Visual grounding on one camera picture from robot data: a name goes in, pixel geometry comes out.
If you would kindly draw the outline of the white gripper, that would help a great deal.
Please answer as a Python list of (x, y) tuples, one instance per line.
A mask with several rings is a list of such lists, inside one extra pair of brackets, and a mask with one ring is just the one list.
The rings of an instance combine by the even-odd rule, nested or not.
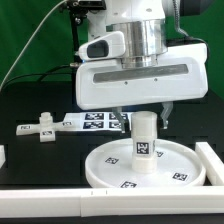
[(83, 110), (113, 108), (125, 132), (122, 106), (163, 102), (161, 119), (168, 128), (169, 101), (202, 98), (208, 91), (203, 43), (173, 46), (152, 67), (124, 69), (118, 59), (82, 64), (76, 75), (76, 101)]

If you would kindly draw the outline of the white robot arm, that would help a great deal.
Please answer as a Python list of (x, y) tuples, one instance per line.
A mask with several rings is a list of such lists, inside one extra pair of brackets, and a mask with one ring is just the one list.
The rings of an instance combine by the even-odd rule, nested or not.
[(89, 34), (98, 38), (79, 47), (82, 64), (76, 74), (76, 100), (83, 110), (163, 105), (164, 125), (173, 103), (202, 98), (208, 91), (208, 48), (186, 36), (178, 46), (166, 44), (165, 17), (179, 15), (178, 0), (105, 0), (106, 9), (89, 14)]

